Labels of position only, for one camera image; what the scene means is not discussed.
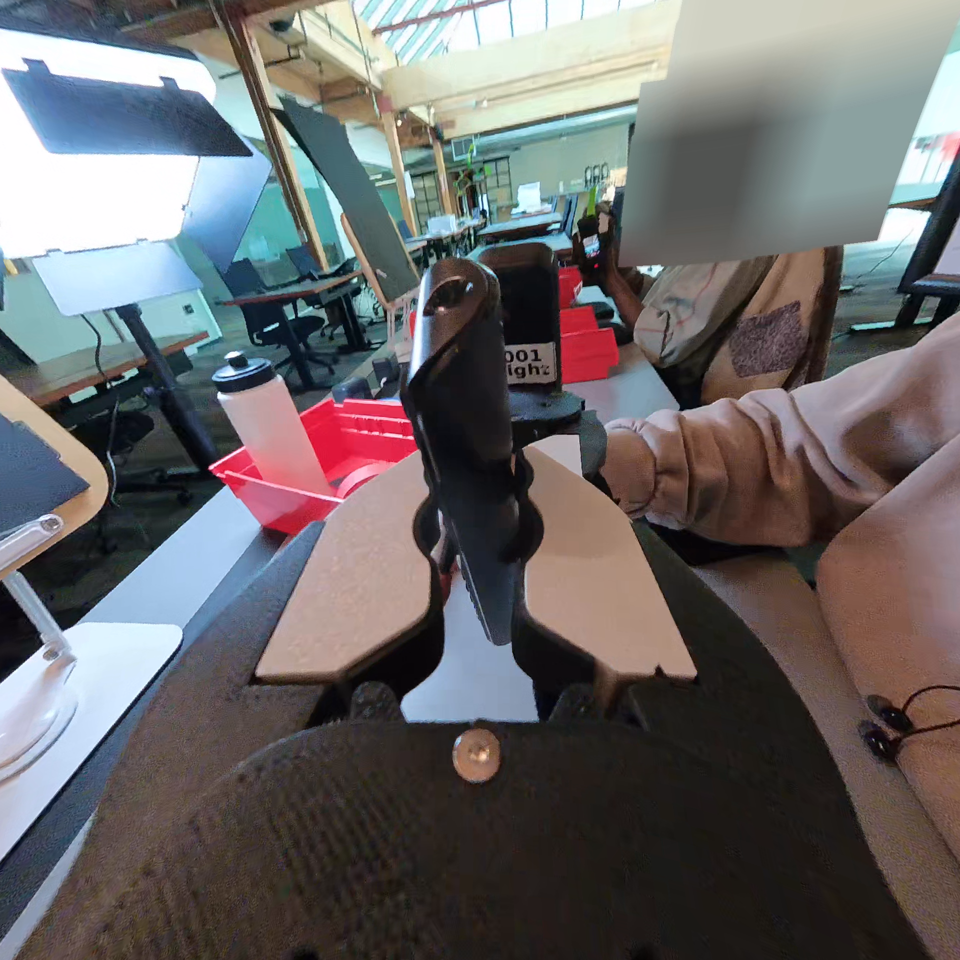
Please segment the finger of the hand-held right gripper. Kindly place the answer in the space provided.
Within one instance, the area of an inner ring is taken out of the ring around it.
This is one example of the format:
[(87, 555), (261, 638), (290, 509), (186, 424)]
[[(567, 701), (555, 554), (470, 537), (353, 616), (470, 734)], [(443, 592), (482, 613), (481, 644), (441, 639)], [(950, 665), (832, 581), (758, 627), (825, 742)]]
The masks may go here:
[(578, 434), (554, 434), (538, 439), (525, 447), (536, 450), (563, 465), (573, 474), (584, 474), (581, 438)]

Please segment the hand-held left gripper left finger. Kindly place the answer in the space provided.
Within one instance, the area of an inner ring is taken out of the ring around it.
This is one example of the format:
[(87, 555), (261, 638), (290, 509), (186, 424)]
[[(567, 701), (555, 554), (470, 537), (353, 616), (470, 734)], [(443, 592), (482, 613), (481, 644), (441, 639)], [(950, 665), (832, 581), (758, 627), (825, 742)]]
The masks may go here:
[(255, 668), (265, 684), (336, 684), (426, 625), (431, 566), (415, 538), (422, 455), (369, 480), (324, 523)]

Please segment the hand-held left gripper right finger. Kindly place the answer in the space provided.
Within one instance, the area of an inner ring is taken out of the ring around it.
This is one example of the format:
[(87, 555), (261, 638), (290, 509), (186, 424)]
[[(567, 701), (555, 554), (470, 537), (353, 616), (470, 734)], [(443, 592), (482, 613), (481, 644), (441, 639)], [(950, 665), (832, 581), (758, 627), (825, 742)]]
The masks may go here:
[(513, 657), (536, 685), (631, 685), (697, 668), (627, 515), (579, 472), (530, 446), (542, 533), (514, 606)]

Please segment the black remote control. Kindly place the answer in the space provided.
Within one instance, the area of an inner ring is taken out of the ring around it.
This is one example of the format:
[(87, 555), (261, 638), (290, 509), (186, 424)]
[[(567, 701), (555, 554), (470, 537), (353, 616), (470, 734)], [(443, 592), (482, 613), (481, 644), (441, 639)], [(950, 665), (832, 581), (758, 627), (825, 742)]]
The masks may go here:
[(512, 641), (535, 522), (517, 467), (497, 277), (445, 258), (424, 274), (401, 400), (487, 639)]

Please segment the red tape roll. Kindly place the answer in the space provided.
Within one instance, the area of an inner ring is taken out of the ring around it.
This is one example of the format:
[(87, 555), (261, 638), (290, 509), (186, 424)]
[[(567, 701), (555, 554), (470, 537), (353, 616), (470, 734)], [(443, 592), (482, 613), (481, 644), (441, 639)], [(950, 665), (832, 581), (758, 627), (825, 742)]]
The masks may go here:
[(335, 492), (336, 498), (346, 499), (379, 475), (386, 473), (394, 465), (389, 461), (374, 461), (356, 467), (343, 476)]

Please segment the person's right forearm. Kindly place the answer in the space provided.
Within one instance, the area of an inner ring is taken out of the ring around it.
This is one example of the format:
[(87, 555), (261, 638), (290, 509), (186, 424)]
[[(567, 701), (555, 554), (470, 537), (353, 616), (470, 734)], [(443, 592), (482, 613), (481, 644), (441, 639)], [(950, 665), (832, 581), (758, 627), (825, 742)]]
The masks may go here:
[(823, 541), (958, 439), (958, 324), (796, 390), (613, 421), (606, 486), (628, 516), (714, 542)]

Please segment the green potted plant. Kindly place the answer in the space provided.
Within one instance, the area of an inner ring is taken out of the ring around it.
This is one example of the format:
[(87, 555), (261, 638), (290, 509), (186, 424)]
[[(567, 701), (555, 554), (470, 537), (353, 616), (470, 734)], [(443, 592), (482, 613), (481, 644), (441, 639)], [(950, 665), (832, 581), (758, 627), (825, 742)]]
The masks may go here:
[(469, 208), (478, 208), (486, 174), (483, 162), (477, 159), (475, 142), (471, 142), (463, 161), (465, 166), (454, 181), (457, 196), (462, 198)]

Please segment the white water bottle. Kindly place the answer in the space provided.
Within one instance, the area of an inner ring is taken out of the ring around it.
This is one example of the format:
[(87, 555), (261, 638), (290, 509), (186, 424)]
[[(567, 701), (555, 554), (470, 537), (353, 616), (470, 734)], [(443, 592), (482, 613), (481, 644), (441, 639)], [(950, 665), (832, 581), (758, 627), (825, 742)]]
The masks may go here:
[(292, 394), (269, 360), (240, 350), (228, 352), (212, 382), (217, 401), (263, 481), (332, 495)]

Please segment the black board with wooden edge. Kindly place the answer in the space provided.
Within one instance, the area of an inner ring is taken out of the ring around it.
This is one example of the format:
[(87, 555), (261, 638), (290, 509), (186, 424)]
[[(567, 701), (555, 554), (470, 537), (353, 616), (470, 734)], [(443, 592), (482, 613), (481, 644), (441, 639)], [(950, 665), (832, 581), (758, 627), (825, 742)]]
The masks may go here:
[(90, 522), (108, 487), (99, 459), (2, 378), (2, 578)]
[(344, 231), (367, 281), (386, 309), (416, 294), (420, 276), (378, 188), (356, 155), (343, 124), (289, 97), (272, 110), (330, 188)]

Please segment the wooden office desk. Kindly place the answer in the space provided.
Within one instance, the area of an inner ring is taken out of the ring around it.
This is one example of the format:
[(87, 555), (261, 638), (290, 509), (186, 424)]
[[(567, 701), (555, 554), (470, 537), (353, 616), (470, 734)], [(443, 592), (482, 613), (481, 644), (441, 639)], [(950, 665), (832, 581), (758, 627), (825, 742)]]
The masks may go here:
[[(342, 350), (343, 354), (358, 354), (372, 351), (375, 348), (373, 341), (361, 328), (359, 318), (354, 308), (354, 292), (358, 291), (358, 282), (363, 277), (361, 270), (352, 270), (343, 274), (334, 274), (322, 280), (307, 281), (293, 285), (281, 286), (271, 289), (271, 292), (264, 294), (264, 301), (269, 299), (280, 299), (282, 296), (293, 298), (299, 297), (297, 306), (300, 302), (319, 300), (319, 306), (324, 309), (332, 310), (333, 320), (339, 322), (344, 330), (346, 346)], [(220, 306), (236, 307), (231, 304), (232, 296), (227, 299), (220, 299)], [(307, 372), (313, 374), (313, 364), (308, 365)]]
[(88, 347), (38, 364), (2, 373), (1, 412), (11, 418), (29, 403), (52, 407), (87, 389), (99, 388), (134, 371), (144, 371), (150, 385), (162, 384), (154, 362), (134, 342)]

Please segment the black office chair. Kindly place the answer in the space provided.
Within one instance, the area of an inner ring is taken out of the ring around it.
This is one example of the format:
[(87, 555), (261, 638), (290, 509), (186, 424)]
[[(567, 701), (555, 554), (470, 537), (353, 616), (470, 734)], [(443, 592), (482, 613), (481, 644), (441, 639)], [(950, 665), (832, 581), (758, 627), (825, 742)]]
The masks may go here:
[(316, 385), (308, 372), (309, 364), (325, 368), (331, 376), (335, 373), (333, 356), (318, 352), (309, 343), (310, 336), (322, 329), (324, 317), (300, 315), (297, 295), (263, 299), (272, 289), (249, 259), (234, 261), (220, 276), (232, 296), (230, 303), (242, 311), (249, 341), (257, 347), (286, 350), (287, 357), (278, 362), (279, 368), (296, 371), (304, 389)]

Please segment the black framed white sign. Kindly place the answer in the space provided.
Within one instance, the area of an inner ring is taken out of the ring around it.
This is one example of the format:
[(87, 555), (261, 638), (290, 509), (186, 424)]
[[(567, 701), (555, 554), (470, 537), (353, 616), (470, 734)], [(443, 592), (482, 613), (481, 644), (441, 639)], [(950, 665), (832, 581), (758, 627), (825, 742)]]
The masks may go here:
[(928, 322), (935, 328), (958, 311), (959, 266), (959, 154), (955, 154), (940, 193), (932, 201), (918, 243), (897, 286), (903, 302), (894, 318), (894, 330), (916, 327), (928, 298), (938, 301)]

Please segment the studio softbox light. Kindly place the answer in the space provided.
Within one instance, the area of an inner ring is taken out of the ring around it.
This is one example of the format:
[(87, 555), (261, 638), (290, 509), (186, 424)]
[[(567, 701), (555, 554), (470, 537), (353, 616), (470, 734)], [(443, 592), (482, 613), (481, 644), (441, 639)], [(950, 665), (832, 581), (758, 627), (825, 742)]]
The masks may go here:
[(117, 314), (207, 471), (213, 442), (141, 305), (202, 288), (173, 247), (182, 236), (217, 269), (232, 263), (270, 161), (216, 109), (210, 71), (183, 48), (3, 17), (1, 66), (2, 253), (31, 261), (61, 314)]

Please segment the black wired earphones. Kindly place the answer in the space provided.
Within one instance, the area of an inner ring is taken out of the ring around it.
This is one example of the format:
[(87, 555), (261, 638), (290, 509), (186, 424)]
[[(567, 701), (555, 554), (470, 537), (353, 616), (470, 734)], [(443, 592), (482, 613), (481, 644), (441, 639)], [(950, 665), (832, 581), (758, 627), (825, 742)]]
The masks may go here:
[(910, 716), (910, 709), (930, 693), (959, 693), (954, 683), (932, 683), (913, 690), (902, 703), (889, 697), (872, 693), (866, 697), (866, 707), (871, 716), (879, 721), (862, 720), (857, 725), (858, 736), (870, 753), (886, 763), (895, 763), (906, 741), (939, 734), (959, 726), (958, 716), (926, 726), (917, 726)]

